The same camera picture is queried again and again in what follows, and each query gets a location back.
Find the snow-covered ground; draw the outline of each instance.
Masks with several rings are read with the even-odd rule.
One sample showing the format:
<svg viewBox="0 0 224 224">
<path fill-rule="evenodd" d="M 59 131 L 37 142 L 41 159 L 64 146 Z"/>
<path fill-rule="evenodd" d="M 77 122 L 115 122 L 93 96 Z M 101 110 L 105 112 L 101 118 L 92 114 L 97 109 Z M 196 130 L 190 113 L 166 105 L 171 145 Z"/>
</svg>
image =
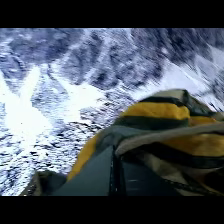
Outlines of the snow-covered ground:
<svg viewBox="0 0 224 224">
<path fill-rule="evenodd" d="M 224 29 L 0 29 L 0 193 L 35 170 L 67 174 L 132 103 L 187 89 L 224 110 Z"/>
</svg>

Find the yellow and black jacket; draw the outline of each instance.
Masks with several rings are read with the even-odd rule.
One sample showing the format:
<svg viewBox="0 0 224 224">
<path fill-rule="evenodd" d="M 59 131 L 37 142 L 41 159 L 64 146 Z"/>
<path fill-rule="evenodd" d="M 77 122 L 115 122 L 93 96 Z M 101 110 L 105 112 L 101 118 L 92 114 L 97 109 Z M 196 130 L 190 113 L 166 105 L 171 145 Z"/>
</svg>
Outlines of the yellow and black jacket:
<svg viewBox="0 0 224 224">
<path fill-rule="evenodd" d="M 186 90 L 158 92 L 91 138 L 49 194 L 222 195 L 223 119 Z"/>
</svg>

